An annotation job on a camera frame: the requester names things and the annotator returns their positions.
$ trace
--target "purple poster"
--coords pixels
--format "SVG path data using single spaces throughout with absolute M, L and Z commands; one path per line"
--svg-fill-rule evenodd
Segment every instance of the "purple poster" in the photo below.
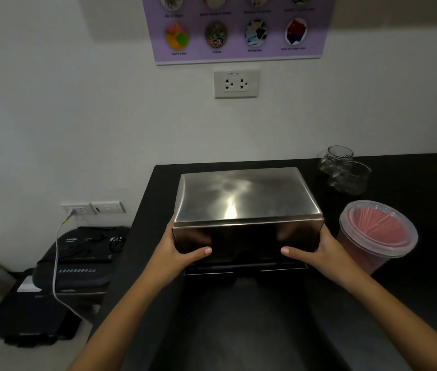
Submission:
M 318 58 L 335 0 L 143 0 L 157 65 Z

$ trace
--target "plastic container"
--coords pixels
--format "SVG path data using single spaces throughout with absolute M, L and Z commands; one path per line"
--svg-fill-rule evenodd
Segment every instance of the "plastic container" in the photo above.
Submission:
M 371 200 L 349 203 L 339 222 L 337 240 L 369 274 L 388 259 L 406 255 L 418 242 L 418 232 L 409 219 L 394 208 Z

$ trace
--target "clear plastic lid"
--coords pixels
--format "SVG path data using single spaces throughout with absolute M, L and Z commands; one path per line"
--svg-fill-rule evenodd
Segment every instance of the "clear plastic lid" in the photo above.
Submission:
M 385 204 L 356 200 L 345 206 L 340 228 L 354 244 L 387 258 L 410 252 L 418 242 L 418 232 L 403 214 Z

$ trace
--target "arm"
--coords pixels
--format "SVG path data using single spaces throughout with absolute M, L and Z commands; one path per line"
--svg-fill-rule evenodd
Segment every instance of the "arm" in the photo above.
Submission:
M 148 305 L 186 266 L 210 255 L 210 247 L 179 254 L 174 247 L 173 219 L 138 280 L 105 318 L 67 371 L 119 370 L 133 334 Z
M 312 265 L 358 299 L 413 370 L 437 370 L 437 332 L 359 268 L 325 225 L 315 252 L 292 247 L 281 252 Z

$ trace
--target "outlet cover plate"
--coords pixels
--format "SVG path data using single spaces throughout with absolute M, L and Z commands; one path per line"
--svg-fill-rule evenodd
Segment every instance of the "outlet cover plate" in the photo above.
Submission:
M 61 207 L 64 208 L 66 213 L 71 210 L 76 210 L 77 215 L 96 215 L 97 213 L 93 209 L 92 205 L 88 202 L 69 202 L 61 203 Z
M 103 215 L 124 214 L 126 210 L 123 204 L 119 200 L 107 201 L 107 202 L 92 202 L 92 206 L 95 212 Z
M 215 99 L 258 97 L 259 69 L 214 72 Z

